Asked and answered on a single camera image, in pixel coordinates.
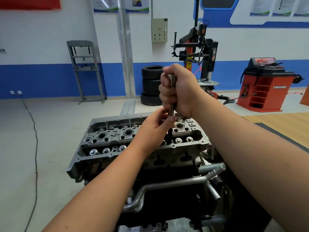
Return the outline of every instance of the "engine block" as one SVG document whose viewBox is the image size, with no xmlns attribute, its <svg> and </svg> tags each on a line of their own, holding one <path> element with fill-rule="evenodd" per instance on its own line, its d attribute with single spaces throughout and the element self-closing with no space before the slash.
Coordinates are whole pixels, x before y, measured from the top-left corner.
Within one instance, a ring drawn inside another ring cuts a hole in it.
<svg viewBox="0 0 309 232">
<path fill-rule="evenodd" d="M 102 172 L 136 135 L 139 126 L 151 113 L 95 118 L 91 120 L 67 173 L 76 182 L 85 184 Z M 210 143 L 206 134 L 192 118 L 177 116 L 173 143 L 162 145 L 146 158 L 142 169 L 192 165 Z"/>
</svg>

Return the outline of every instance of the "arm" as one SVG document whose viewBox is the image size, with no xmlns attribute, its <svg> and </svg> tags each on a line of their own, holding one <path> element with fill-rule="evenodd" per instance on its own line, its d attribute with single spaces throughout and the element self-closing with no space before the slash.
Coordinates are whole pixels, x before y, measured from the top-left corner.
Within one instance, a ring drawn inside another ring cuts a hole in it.
<svg viewBox="0 0 309 232">
<path fill-rule="evenodd" d="M 43 232 L 113 231 L 142 163 L 174 126 L 175 116 L 167 118 L 165 112 L 160 108 L 149 116 L 125 151 L 87 184 Z"/>
<path fill-rule="evenodd" d="M 176 111 L 199 123 L 241 183 L 285 229 L 309 231 L 308 153 L 206 94 L 184 67 L 163 70 L 163 106 L 177 101 Z M 176 89 L 166 74 L 177 76 Z"/>
</svg>

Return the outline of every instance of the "gray floor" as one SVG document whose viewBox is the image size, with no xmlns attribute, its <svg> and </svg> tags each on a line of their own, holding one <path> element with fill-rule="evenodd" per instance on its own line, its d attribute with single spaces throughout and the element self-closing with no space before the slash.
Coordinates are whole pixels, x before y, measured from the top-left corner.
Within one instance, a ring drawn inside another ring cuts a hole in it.
<svg viewBox="0 0 309 232">
<path fill-rule="evenodd" d="M 225 94 L 237 97 L 238 94 Z M 300 94 L 289 94 L 284 113 L 309 112 Z M 66 168 L 92 118 L 120 115 L 125 100 L 82 103 L 76 98 L 25 100 L 38 132 L 38 201 L 28 231 L 41 231 L 83 187 Z M 240 115 L 263 115 L 236 104 Z M 135 113 L 154 111 L 137 100 Z M 0 100 L 0 231 L 23 231 L 35 199 L 35 133 L 21 100 Z"/>
</svg>

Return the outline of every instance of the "forearm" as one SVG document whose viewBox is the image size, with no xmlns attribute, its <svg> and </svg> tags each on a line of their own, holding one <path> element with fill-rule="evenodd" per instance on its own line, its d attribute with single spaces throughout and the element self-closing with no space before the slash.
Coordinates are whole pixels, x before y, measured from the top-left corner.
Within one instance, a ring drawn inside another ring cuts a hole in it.
<svg viewBox="0 0 309 232">
<path fill-rule="evenodd" d="M 129 145 L 49 223 L 47 231 L 113 231 L 145 154 Z"/>
<path fill-rule="evenodd" d="M 205 93 L 198 103 L 192 117 L 253 197 L 287 230 L 308 230 L 308 154 Z"/>
</svg>

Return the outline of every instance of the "left hand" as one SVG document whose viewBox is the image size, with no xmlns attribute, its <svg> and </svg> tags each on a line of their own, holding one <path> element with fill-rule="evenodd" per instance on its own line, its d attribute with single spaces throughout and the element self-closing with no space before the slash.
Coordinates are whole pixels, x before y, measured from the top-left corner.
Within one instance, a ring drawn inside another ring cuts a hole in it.
<svg viewBox="0 0 309 232">
<path fill-rule="evenodd" d="M 175 126 L 176 117 L 170 116 L 165 108 L 159 108 L 139 127 L 139 130 L 130 145 L 136 145 L 145 153 L 145 157 L 149 156 L 155 149 L 157 149 L 164 139 L 164 136 L 170 128 Z"/>
</svg>

